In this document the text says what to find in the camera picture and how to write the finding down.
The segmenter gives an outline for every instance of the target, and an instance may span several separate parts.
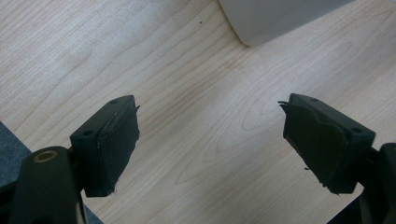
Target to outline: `dark fabric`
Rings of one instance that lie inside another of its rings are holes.
[[[31,151],[0,122],[0,187],[18,179],[22,160]],[[103,222],[86,207],[87,219],[90,224]]]

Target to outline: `wooden table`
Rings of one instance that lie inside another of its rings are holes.
[[[358,0],[257,48],[214,0],[0,2],[0,120],[32,151],[133,94],[141,138],[105,223],[325,223],[332,195],[282,137],[310,95],[396,137],[396,6]]]

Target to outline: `white object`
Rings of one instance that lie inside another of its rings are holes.
[[[219,0],[242,42],[257,46],[353,0]]]

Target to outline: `black plastic part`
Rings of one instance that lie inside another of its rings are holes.
[[[14,181],[0,188],[0,223],[8,222],[16,186]]]
[[[364,189],[359,199],[361,204],[361,223],[383,224],[385,215],[389,210],[384,191],[381,189]]]
[[[384,218],[384,224],[396,222],[396,144],[387,143],[379,151],[378,169],[382,180],[382,186],[388,205],[388,212]]]
[[[86,223],[66,148],[43,148],[23,161],[8,223]]]
[[[132,95],[112,100],[70,136],[87,197],[115,191],[139,138],[137,109]]]
[[[332,193],[351,193],[359,181],[352,164],[373,153],[375,133],[321,101],[291,94],[283,136]]]

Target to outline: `wood grain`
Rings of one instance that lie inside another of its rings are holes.
[[[396,9],[360,0],[257,48],[218,1],[0,2],[0,120],[35,151],[133,94],[141,138],[105,223],[326,223],[331,195],[282,138],[297,92],[395,142]]]

